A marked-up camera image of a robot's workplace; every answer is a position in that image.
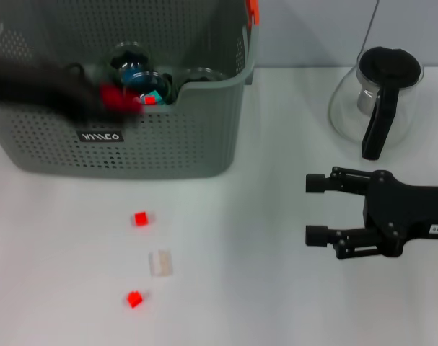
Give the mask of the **dark red curved brick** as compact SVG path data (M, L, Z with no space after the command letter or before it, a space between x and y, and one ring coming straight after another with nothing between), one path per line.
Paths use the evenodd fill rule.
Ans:
M119 89L112 84L100 86L101 100L109 110L120 113L140 113L143 110L138 94Z

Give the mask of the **grey perforated storage bin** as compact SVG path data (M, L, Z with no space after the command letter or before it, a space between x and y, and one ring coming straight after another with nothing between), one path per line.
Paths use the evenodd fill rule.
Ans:
M80 63L119 89L108 59L138 43L152 70L168 74L166 105L143 105L137 123L72 123L44 107L0 102L0 146L20 169L79 177L189 179L229 168L259 25L245 0L0 0L0 58L43 68ZM183 82L190 68L223 81Z

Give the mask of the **glass teapot black lid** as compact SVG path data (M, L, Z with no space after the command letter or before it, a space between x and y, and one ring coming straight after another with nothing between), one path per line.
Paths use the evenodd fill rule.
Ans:
M361 156L377 161L398 145L416 117L418 85L424 68L399 48L363 50L333 92L328 117L334 129L361 145Z

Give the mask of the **glass teacup black sleeve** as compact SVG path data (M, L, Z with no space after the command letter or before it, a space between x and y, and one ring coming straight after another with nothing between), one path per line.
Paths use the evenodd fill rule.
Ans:
M228 76L221 71L211 68L197 67L190 68L183 74L183 82L208 82L208 81L223 81L228 79Z
M160 74L157 71L150 71L153 73L153 75L155 76L156 80L157 80L157 85L155 88L153 89L129 89L127 87L125 87L123 84L123 89L125 89L126 91L130 91L133 93L136 93L139 95L141 103L143 105L144 104L144 96L146 95L153 95L154 93L157 92L165 101L164 105L166 105L170 98L171 98L171 94L172 94L172 83L170 81L169 75L168 74Z
M135 73L152 70L151 53L138 43L121 43L110 54L108 68L114 79L124 84Z

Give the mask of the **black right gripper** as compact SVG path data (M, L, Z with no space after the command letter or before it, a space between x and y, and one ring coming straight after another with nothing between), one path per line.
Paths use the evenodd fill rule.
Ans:
M332 245L338 260L399 257L414 239L438 239L438 187L407 185L389 171L334 167L329 176L306 175L306 193L338 191L365 196L365 223L358 229L306 226L308 247Z

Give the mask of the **blue square brick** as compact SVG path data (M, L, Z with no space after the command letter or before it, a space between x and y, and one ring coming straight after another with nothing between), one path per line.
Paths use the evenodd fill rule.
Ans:
M122 84L129 89L153 89L157 80L150 71L131 69L122 74Z

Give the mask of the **small orange-red brick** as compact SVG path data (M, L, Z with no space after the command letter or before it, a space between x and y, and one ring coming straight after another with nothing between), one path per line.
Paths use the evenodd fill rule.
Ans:
M128 305L134 309L144 301L144 298L139 291L134 290L128 293L126 300Z

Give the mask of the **white small brick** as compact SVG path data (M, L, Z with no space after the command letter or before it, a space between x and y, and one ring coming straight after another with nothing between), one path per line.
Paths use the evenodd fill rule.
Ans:
M173 274L172 256L168 250L149 253L149 269L153 277L168 277Z

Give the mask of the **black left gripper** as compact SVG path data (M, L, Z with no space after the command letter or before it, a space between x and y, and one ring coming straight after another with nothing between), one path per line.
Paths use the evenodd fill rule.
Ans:
M0 58L0 102L47 107L73 122L95 126L137 123L140 112L100 112L102 85L85 71L43 68Z

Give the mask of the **orange bin clip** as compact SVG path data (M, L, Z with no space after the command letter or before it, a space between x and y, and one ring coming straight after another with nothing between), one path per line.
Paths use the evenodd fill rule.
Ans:
M248 15L248 25L259 25L260 24L260 9L258 0L245 0L247 15Z

